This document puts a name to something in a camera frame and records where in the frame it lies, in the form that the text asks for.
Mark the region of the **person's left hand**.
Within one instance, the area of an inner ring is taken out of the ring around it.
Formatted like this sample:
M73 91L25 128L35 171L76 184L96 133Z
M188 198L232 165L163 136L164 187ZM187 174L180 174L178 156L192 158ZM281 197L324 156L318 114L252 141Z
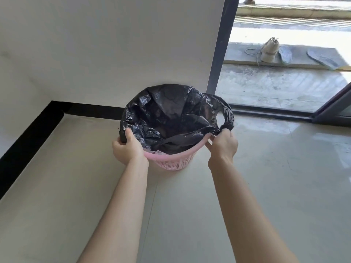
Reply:
M115 158L125 166L132 163L148 167L149 162L144 155L142 145L140 151L130 151L126 148L125 144L126 142L122 142L120 137L118 137L117 140L112 141L112 150Z

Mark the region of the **person's right hand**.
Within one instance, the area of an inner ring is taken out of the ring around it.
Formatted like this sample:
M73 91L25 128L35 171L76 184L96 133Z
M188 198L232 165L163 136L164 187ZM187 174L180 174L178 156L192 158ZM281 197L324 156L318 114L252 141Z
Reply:
M209 141L216 146L214 155L210 154L208 167L211 171L233 165L233 157L238 149L238 140L229 129L223 129L217 136L211 136Z

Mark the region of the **black plastic trash bag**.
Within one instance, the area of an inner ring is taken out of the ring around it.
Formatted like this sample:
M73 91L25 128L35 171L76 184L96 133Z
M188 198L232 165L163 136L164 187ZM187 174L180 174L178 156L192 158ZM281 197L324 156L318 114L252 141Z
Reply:
M232 130L234 124L233 112L221 97L187 85L162 84L145 88L128 102L119 136L125 143L130 128L144 149L173 155L192 148L208 133Z

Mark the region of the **person's right forearm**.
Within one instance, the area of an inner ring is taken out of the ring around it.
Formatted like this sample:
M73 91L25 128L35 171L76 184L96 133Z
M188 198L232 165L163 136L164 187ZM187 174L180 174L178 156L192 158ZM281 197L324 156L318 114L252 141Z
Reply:
M263 213L233 160L210 157L222 216L236 263L299 263Z

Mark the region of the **person's left forearm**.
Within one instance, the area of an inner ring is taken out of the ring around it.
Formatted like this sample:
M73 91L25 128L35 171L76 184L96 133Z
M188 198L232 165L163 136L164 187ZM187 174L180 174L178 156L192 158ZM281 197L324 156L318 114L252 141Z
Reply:
M137 263L147 174L145 157L129 161L77 263Z

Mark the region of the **pink plastic waste basket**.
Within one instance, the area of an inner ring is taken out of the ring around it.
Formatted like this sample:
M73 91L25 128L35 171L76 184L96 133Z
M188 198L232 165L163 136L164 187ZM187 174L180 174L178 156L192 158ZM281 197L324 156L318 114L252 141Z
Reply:
M179 171L188 166L195 154L207 143L207 141L209 141L211 136L213 136L211 133L206 134L198 144L181 153L169 155L158 151L152 152L143 149L144 155L148 160L151 160L162 169Z

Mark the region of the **black baseboard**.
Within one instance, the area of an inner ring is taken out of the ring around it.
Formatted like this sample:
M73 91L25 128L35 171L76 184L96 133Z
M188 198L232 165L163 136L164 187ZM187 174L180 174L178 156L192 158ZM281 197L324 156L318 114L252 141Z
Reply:
M33 159L65 114L120 120L125 108L51 101L0 158L0 200Z

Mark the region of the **white sneaker with laces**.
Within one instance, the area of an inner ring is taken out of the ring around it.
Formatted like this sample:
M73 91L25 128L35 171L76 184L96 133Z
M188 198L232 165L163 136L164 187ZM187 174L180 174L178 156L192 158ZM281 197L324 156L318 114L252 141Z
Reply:
M247 48L244 53L250 56L256 56L256 63L260 66L261 62L273 63L279 51L280 43L276 37L271 37L262 46L257 48Z

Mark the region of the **grey shoe insole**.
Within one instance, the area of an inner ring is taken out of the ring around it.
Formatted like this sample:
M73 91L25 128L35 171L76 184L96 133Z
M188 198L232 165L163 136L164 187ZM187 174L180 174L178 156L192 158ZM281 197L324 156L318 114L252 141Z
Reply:
M327 56L323 56L323 55L317 53L316 51L308 50L306 52L306 54L309 58L311 58L312 60L318 62L319 64L327 67L329 70L334 71L334 70L337 70L340 67L342 67L342 65L339 62L337 62L335 59L327 57Z
M289 47L281 46L278 50L280 60L284 65L289 65L292 62L292 52Z

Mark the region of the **dark sliding door frame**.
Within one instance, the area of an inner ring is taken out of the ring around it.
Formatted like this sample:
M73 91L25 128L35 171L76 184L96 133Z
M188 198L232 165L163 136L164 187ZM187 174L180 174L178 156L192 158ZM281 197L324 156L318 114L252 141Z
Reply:
M236 114L351 127L351 0L235 0L225 5L219 75L210 93ZM247 48L276 37L292 52L284 65L256 63ZM335 59L329 70L308 50Z

